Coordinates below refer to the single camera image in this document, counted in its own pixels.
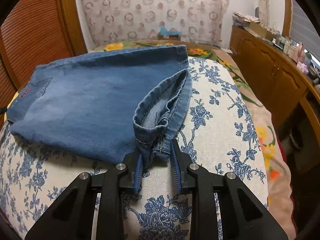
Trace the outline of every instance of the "wooden slatted door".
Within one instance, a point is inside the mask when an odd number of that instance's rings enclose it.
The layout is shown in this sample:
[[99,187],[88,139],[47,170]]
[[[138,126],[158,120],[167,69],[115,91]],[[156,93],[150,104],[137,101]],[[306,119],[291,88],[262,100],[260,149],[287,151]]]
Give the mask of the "wooden slatted door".
[[20,0],[0,33],[0,107],[10,102],[37,65],[74,56],[60,0]]

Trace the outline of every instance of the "silver screw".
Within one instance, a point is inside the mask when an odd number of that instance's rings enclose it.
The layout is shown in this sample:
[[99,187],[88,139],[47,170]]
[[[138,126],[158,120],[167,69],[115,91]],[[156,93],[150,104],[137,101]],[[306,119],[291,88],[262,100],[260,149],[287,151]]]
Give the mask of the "silver screw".
[[89,177],[89,173],[87,172],[83,172],[79,175],[79,178],[80,179],[87,179]]
[[126,168],[125,164],[124,163],[119,163],[116,168],[120,171],[124,170]]
[[235,178],[236,178],[236,175],[235,175],[233,172],[228,172],[228,173],[227,173],[227,177],[228,177],[229,179],[235,179]]
[[191,163],[191,164],[189,165],[189,168],[192,169],[192,170],[194,170],[194,171],[196,171],[197,169],[199,169],[199,165],[196,164],[196,163]]

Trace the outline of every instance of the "floral blanket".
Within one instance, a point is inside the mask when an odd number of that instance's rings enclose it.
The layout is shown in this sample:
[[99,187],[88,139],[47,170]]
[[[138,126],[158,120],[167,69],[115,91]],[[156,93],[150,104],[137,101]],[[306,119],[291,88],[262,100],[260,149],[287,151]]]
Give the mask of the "floral blanket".
[[[113,44],[102,50],[133,46],[141,44]],[[236,173],[259,200],[269,206],[270,212],[292,238],[290,171],[282,161],[273,137],[270,113],[250,96],[252,92],[231,57],[223,51],[205,47],[190,49],[190,53],[201,55],[189,58],[193,90],[189,112],[177,136],[181,150],[210,172]],[[0,207],[24,238],[79,173],[98,174],[108,167],[108,163],[71,152],[26,144],[9,133],[6,122],[0,132]],[[144,170],[142,177],[139,193],[123,196],[125,238],[189,239],[191,196],[176,195],[170,163],[155,161]],[[216,200],[219,238],[222,239]],[[98,197],[94,228],[99,201]]]

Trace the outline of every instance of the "wooden cabinet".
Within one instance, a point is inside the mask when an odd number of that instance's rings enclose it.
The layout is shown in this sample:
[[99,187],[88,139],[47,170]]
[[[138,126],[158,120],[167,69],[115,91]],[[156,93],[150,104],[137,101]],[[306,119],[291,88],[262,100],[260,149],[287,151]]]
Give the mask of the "wooden cabinet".
[[233,26],[230,47],[234,61],[278,128],[307,90],[291,59],[248,32]]

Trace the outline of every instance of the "blue floral pattern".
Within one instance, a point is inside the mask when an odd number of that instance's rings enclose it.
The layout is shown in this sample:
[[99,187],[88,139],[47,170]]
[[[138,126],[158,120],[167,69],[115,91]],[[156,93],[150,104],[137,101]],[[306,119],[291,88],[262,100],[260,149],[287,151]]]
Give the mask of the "blue floral pattern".
[[[189,58],[193,89],[177,135],[181,151],[210,172],[236,173],[268,206],[265,168],[252,119],[227,70],[211,60]],[[81,172],[104,172],[109,164],[0,132],[0,207],[23,238],[50,204]],[[176,195],[171,168],[159,160],[143,171],[137,195],[123,195],[125,239],[188,240],[191,195]],[[98,212],[100,196],[96,200]],[[219,239],[219,200],[215,194]]]

